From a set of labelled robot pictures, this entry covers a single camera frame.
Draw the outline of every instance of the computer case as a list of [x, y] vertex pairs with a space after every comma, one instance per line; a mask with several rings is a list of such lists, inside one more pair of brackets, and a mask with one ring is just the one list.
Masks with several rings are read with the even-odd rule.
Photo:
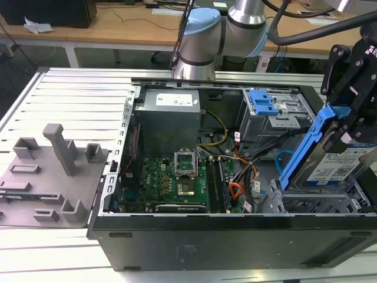
[[23, 25], [26, 17], [52, 27], [88, 28], [97, 9], [94, 0], [2, 0], [0, 13], [8, 25]]

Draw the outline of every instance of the workbench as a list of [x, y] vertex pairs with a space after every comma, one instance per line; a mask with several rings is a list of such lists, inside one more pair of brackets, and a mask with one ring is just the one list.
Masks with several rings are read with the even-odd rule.
[[[277, 6], [281, 4], [281, 0], [272, 0], [271, 2]], [[297, 2], [290, 4], [287, 10], [295, 13], [305, 11]], [[266, 17], [273, 17], [276, 14], [268, 7], [265, 7], [264, 12]], [[169, 30], [140, 19], [147, 19]], [[3, 18], [1, 22], [18, 44], [65, 48], [70, 66], [78, 68], [80, 60], [77, 57], [76, 48], [113, 49], [115, 61], [120, 60], [117, 50], [172, 51], [177, 39], [180, 16], [153, 14], [152, 9], [146, 9], [143, 5], [112, 9], [106, 5], [97, 5], [97, 16], [88, 29], [53, 27], [54, 32], [39, 35], [29, 32], [23, 26], [7, 25]], [[312, 25], [306, 19], [283, 17], [279, 22], [278, 32], [280, 36], [287, 36], [319, 27], [319, 25]], [[334, 44], [351, 47], [360, 38], [358, 28], [340, 32], [317, 40], [290, 45], [285, 57], [327, 59], [329, 50]], [[9, 48], [12, 41], [6, 37], [3, 30], [0, 30], [0, 44], [2, 44], [0, 50], [12, 56]], [[260, 55], [258, 72], [266, 71], [276, 50], [277, 46], [268, 41]], [[280, 50], [279, 56], [282, 56], [285, 49], [281, 48]]]
[[[36, 73], [0, 121], [0, 175], [15, 156], [18, 137], [42, 136], [47, 123], [61, 123], [64, 137], [77, 147], [100, 143], [112, 150], [131, 77], [171, 78], [169, 71], [51, 68]], [[319, 92], [321, 75], [217, 72], [219, 81], [311, 85]], [[109, 170], [106, 165], [104, 174]], [[114, 272], [86, 229], [0, 227], [0, 282], [375, 282], [377, 245], [332, 269], [243, 271]]]

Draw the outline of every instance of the side panel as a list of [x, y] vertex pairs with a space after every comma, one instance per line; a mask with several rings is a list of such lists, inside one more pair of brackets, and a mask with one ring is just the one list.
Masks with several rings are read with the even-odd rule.
[[118, 271], [333, 267], [377, 242], [347, 230], [94, 233]]

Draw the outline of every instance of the black cable tube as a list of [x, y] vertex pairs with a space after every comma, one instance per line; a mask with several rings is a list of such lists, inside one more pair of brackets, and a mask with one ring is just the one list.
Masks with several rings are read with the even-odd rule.
[[280, 19], [282, 18], [282, 15], [287, 6], [288, 0], [283, 0], [282, 6], [277, 12], [275, 18], [273, 19], [269, 30], [269, 40], [271, 40], [273, 43], [279, 46], [315, 40], [317, 38], [325, 37], [327, 35], [347, 31], [352, 28], [357, 28], [369, 22], [377, 22], [377, 11], [373, 11], [365, 15], [354, 17], [352, 19], [345, 19], [344, 21], [327, 25], [325, 27], [317, 28], [312, 31], [306, 31], [300, 34], [290, 35], [288, 37], [279, 37], [276, 33], [276, 27]]
[[[274, 10], [277, 12], [279, 10], [279, 7], [273, 5], [272, 3], [269, 2], [269, 0], [261, 0], [267, 7], [270, 9]], [[284, 11], [283, 15], [291, 18], [299, 18], [299, 19], [306, 19], [306, 18], [314, 18], [322, 15], [326, 15], [327, 13], [330, 13], [334, 11], [334, 8], [328, 8], [323, 11], [318, 11], [318, 12], [313, 12], [313, 13], [308, 13], [308, 14], [296, 14], [296, 13], [291, 13], [291, 12], [286, 12]]]

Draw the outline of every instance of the ram slot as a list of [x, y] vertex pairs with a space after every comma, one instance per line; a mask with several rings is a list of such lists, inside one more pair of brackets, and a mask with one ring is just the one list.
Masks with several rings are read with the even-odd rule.
[[224, 203], [224, 209], [229, 210], [230, 209], [230, 201], [229, 201], [229, 194], [228, 194], [228, 187], [225, 182], [225, 176], [224, 176], [224, 170], [223, 170], [223, 164], [221, 161], [215, 162], [216, 172], [217, 172], [217, 179], [219, 182], [218, 190], [219, 194], [221, 194], [222, 202]]
[[206, 173], [211, 213], [220, 213], [222, 204], [220, 199], [221, 195], [217, 189], [216, 170], [212, 161], [206, 160]]

